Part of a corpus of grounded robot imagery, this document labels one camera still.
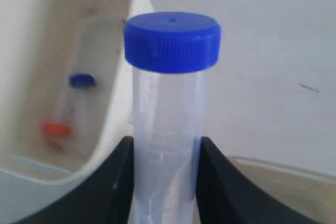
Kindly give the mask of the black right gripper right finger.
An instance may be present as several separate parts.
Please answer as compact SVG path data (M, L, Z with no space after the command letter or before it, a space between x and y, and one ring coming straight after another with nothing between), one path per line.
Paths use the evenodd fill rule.
M321 223L268 194L209 138L201 138L196 202L201 223Z

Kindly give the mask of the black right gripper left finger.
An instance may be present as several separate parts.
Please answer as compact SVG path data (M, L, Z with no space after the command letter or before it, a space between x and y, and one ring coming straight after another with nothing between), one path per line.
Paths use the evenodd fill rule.
M128 223L134 190L133 137L71 192L19 223Z

